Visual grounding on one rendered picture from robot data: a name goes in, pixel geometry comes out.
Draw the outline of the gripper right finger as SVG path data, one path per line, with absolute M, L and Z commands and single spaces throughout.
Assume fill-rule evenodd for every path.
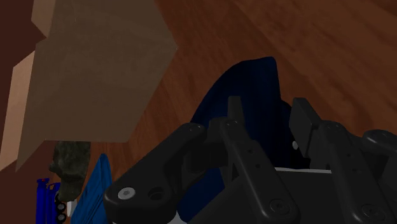
M 355 136 L 303 97 L 293 99 L 289 128 L 310 168 L 330 170 L 345 224 L 397 224 L 396 134 Z

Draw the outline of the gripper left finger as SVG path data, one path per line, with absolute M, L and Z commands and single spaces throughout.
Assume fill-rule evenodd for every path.
M 212 167 L 236 169 L 256 220 L 297 224 L 300 212 L 261 146 L 243 125 L 241 100 L 205 128 L 185 123 L 109 186 L 103 195 L 115 224 L 168 224 L 187 189 Z

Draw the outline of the dark blue rounded object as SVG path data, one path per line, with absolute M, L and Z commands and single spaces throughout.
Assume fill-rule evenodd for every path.
M 191 122 L 206 128 L 212 118 L 227 116 L 228 98 L 240 96 L 250 138 L 258 141 L 275 167 L 308 169 L 310 159 L 294 150 L 289 129 L 291 106 L 281 99 L 277 65 L 273 57 L 242 61 L 225 71 L 206 93 Z M 178 215 L 189 222 L 224 189 L 219 168 L 209 169 L 178 204 Z M 219 224 L 254 224 L 249 204 L 215 212 Z

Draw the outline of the blue pleated object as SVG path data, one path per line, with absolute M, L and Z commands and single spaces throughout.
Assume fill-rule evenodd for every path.
M 109 224 L 103 204 L 103 194 L 111 184 L 109 160 L 103 153 L 80 196 L 70 224 Z

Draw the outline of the beige block furniture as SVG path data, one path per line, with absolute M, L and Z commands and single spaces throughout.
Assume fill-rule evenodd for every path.
M 177 45 L 155 0 L 0 0 L 13 60 L 0 170 L 45 141 L 127 141 Z

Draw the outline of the dark grey-green rock figure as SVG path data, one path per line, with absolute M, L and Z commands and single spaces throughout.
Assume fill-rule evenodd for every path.
M 86 141 L 59 141 L 55 145 L 49 171 L 61 179 L 60 201 L 74 201 L 81 194 L 90 162 L 90 146 Z

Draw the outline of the blue toy with black wheels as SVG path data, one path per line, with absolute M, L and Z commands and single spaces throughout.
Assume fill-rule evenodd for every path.
M 36 183 L 36 224 L 64 224 L 67 206 L 58 198 L 60 183 L 49 183 L 48 178 Z

